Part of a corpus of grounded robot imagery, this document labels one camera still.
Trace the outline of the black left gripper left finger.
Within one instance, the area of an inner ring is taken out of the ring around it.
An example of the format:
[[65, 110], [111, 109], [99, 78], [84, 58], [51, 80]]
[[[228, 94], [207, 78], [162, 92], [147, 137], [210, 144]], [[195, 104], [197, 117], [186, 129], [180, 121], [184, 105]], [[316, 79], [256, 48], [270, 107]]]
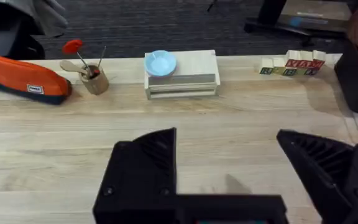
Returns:
[[175, 212], [157, 200], [177, 192], [176, 128], [119, 141], [93, 206], [96, 223], [174, 223]]

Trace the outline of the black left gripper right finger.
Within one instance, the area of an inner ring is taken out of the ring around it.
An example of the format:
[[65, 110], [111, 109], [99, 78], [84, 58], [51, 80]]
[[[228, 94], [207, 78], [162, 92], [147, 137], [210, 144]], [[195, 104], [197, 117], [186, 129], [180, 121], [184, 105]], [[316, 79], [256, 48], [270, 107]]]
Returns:
[[277, 141], [322, 223], [358, 224], [358, 144], [286, 129]]

